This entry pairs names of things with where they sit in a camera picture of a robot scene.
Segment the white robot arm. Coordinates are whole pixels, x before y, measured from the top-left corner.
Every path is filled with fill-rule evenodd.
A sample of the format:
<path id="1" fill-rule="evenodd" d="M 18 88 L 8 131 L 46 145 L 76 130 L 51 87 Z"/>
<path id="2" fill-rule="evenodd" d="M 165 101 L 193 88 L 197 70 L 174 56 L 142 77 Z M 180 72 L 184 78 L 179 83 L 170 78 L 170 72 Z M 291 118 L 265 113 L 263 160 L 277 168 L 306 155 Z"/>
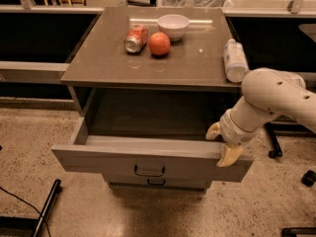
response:
<path id="1" fill-rule="evenodd" d="M 241 83 L 242 97 L 208 129 L 205 138 L 221 135 L 224 145 L 218 167 L 233 165 L 266 123 L 286 116 L 316 132 L 316 95 L 293 72 L 259 68 L 248 72 Z"/>

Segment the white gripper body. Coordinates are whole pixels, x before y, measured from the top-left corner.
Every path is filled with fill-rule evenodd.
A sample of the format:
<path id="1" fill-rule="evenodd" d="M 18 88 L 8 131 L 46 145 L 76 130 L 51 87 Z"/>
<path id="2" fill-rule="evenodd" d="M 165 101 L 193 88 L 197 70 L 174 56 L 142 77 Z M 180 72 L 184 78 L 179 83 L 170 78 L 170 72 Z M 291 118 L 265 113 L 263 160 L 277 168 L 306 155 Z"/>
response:
<path id="1" fill-rule="evenodd" d="M 220 118 L 219 127 L 223 139 L 232 145 L 251 141 L 259 131 L 259 116 L 253 111 L 229 109 Z"/>

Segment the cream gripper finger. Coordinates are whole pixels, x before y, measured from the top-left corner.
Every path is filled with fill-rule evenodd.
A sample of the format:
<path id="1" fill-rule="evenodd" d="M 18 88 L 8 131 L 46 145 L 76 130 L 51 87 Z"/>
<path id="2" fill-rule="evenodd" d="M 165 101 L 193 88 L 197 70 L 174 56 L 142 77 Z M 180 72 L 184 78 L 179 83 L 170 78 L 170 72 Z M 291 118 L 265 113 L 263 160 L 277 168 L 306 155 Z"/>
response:
<path id="1" fill-rule="evenodd" d="M 229 167 L 233 165 L 243 152 L 242 145 L 230 145 L 224 143 L 221 149 L 221 157 L 217 162 L 217 166 L 220 168 Z"/>
<path id="2" fill-rule="evenodd" d="M 205 139 L 206 140 L 213 140 L 220 134 L 221 134 L 221 131 L 220 131 L 219 123 L 215 122 L 207 130 L 206 135 L 205 135 Z"/>

